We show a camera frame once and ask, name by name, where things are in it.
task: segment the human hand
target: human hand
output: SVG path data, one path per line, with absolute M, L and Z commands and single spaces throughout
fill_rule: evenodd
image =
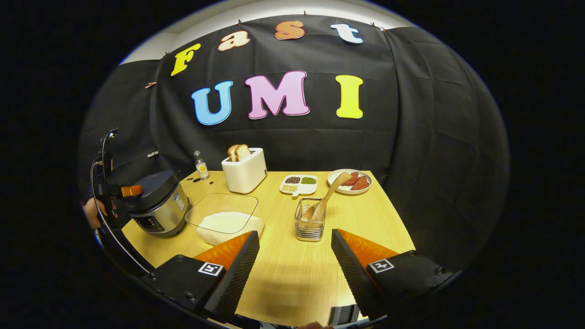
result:
M 106 208 L 101 201 L 99 201 L 98 199 L 95 199 L 95 201 L 94 201 L 94 198 L 87 200 L 85 205 L 82 204 L 82 208 L 83 208 L 83 212 L 85 214 L 85 217 L 87 218 L 87 223 L 90 225 L 91 229 L 101 227 L 101 224 L 99 223 L 99 219 L 98 219 L 98 209 L 95 207 L 96 203 L 98 204 L 98 207 L 101 210 L 102 214 L 106 217 L 108 216 L 108 213 L 106 213 Z M 113 200 L 112 200 L 112 208 L 116 209 L 116 204 L 113 202 Z
M 328 325 L 327 327 L 323 327 L 321 325 L 321 323 L 318 323 L 317 321 L 315 321 L 315 322 L 311 322 L 311 323 L 308 323 L 306 325 L 302 325 L 300 327 L 297 327 L 297 329 L 333 329 L 333 327 L 331 325 Z

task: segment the small bottle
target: small bottle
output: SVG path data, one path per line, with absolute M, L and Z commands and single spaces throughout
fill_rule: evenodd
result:
M 205 160 L 201 157 L 201 151 L 196 150 L 193 152 L 195 156 L 195 167 L 199 172 L 199 178 L 201 179 L 208 179 L 209 178 L 209 171 L 207 171 L 207 165 L 205 164 Z

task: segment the wooden spoon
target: wooden spoon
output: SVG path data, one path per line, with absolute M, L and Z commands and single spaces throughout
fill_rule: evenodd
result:
M 327 206 L 327 201 L 329 200 L 329 198 L 331 197 L 333 192 L 335 192 L 335 190 L 337 190 L 337 188 L 341 184 L 343 184 L 345 181 L 349 180 L 350 178 L 352 178 L 352 175 L 350 175 L 348 173 L 342 173 L 341 175 L 339 175 L 337 177 L 337 179 L 335 179 L 333 181 L 333 184 L 331 184 L 331 187 L 329 188 L 327 195 L 323 199 L 321 199 L 321 201 L 310 206 L 310 208 L 307 209 L 305 214 L 303 214 L 303 216 L 301 217 L 301 220 L 302 221 L 309 221 L 309 222 L 322 221 L 323 217 L 325 216 L 325 206 Z

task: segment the rice cooker lid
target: rice cooker lid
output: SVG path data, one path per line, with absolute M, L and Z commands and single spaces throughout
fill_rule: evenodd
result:
M 134 185 L 142 185 L 142 194 L 138 198 L 125 200 L 128 211 L 137 212 L 154 207 L 164 201 L 178 183 L 172 170 L 146 176 Z

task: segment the toaster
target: toaster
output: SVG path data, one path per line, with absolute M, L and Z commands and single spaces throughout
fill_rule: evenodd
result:
M 268 175 L 264 150 L 261 148 L 249 148 L 251 155 L 242 161 L 232 162 L 227 157 L 221 162 L 228 189 L 234 193 L 247 194 Z

